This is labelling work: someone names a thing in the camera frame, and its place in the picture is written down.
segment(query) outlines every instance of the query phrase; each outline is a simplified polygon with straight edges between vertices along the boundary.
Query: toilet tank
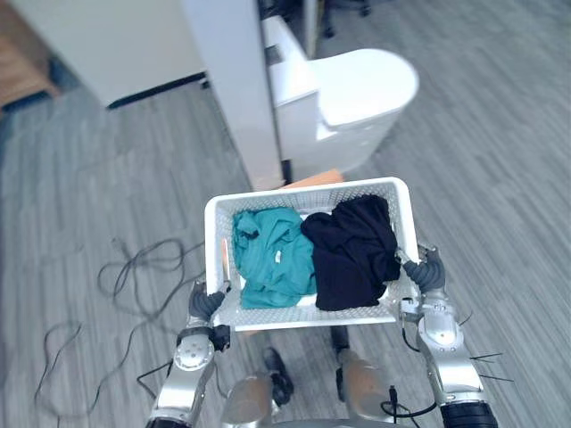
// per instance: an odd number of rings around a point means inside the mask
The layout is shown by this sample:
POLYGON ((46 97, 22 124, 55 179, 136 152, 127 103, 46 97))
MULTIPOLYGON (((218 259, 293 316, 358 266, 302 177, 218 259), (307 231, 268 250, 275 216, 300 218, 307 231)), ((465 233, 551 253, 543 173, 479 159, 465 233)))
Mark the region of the toilet tank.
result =
POLYGON ((313 68, 280 16, 263 20, 269 80, 284 160, 314 144, 319 121, 319 87, 313 68))

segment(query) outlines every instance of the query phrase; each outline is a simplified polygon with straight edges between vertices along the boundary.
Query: teal shirt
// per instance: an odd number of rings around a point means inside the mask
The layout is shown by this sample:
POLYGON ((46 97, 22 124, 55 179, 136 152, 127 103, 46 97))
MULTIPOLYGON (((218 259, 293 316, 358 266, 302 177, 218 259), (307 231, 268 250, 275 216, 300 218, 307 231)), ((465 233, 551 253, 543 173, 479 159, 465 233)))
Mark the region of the teal shirt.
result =
POLYGON ((234 216, 234 260, 246 280, 242 306, 286 308, 316 292, 313 243, 291 208, 243 211, 234 216))

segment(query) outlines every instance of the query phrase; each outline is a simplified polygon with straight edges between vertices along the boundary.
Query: white plastic basket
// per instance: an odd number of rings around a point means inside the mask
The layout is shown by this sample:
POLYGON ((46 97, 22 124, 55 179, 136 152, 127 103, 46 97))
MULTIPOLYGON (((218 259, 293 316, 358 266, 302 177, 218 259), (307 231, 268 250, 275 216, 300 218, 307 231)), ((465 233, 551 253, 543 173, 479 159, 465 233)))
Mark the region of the white plastic basket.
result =
POLYGON ((405 297, 418 295, 417 287, 404 272, 401 272, 398 281, 387 284, 387 290, 379 300, 380 304, 375 307, 327 312, 316 308, 315 296, 307 296, 297 306, 283 309, 243 309, 240 304, 240 292, 244 287, 244 281, 236 270, 232 245, 233 217, 237 212, 291 207, 305 217, 314 212, 331 212, 337 203, 364 194, 376 194, 388 201, 391 224, 399 246, 411 259, 418 260, 409 188, 399 178, 376 178, 336 185, 239 193, 212 198, 204 210, 207 291, 212 293, 223 288, 223 239, 228 243, 232 282, 232 290, 214 314, 213 323, 230 325, 236 331, 246 331, 395 322, 399 301, 405 297))

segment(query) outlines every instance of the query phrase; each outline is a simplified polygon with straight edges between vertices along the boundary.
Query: gray carpet floor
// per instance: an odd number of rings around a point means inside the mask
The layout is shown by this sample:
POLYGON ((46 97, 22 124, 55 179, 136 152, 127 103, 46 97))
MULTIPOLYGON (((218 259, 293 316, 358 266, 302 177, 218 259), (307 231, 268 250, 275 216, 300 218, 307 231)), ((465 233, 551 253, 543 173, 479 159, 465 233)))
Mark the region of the gray carpet floor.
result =
MULTIPOLYGON (((380 149, 349 179, 397 176, 410 187, 418 237, 440 246, 449 291, 474 354, 504 352, 480 373, 502 427, 567 427, 571 421, 571 147, 569 29, 565 0, 373 1, 373 13, 335 10, 337 35, 319 56, 360 47, 392 50, 418 70, 417 98, 380 149)), ((299 22, 292 25, 299 28, 299 22)), ((82 323, 45 395, 80 413, 120 360, 138 318, 96 290, 99 268, 164 238, 203 239, 203 207, 247 191, 244 170, 210 90, 189 84, 105 111, 64 72, 64 95, 8 109, 0 122, 0 424, 55 428, 34 406, 43 337, 82 323)), ((203 269, 198 251, 189 275, 203 269)), ((141 300, 156 306, 175 275, 140 273, 141 300)), ((106 277, 111 287, 111 276, 106 277)), ((184 290, 161 321, 185 321, 184 290)), ((132 289, 122 297, 132 305, 132 289)), ((65 340, 53 336, 50 351, 65 340)), ((381 366, 406 406, 432 402, 422 357, 397 325, 351 327, 352 346, 381 366)), ((282 351, 296 393, 277 420, 343 416, 325 328, 243 334, 219 358, 223 389, 282 351)), ((133 338, 125 366, 87 418, 61 427, 144 426, 151 399, 137 375, 166 361, 173 337, 152 326, 133 338)), ((161 376, 151 378, 157 389, 161 376)), ((223 399, 209 384, 199 426, 216 426, 223 399)), ((434 412, 418 419, 442 425, 434 412)))

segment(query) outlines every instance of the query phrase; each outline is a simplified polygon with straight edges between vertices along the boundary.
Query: clothing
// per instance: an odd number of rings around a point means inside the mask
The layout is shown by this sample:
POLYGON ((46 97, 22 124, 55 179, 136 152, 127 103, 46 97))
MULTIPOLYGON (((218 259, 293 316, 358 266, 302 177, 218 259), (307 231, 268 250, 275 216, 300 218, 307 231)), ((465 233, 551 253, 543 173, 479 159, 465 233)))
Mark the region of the clothing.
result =
POLYGON ((234 216, 234 260, 246 280, 242 306, 285 308, 316 292, 313 244, 291 208, 243 211, 234 216))
POLYGON ((383 281, 399 277, 396 237, 383 198, 365 195, 340 202, 331 215, 311 214, 302 232, 314 245, 320 309, 376 306, 386 289, 383 281))

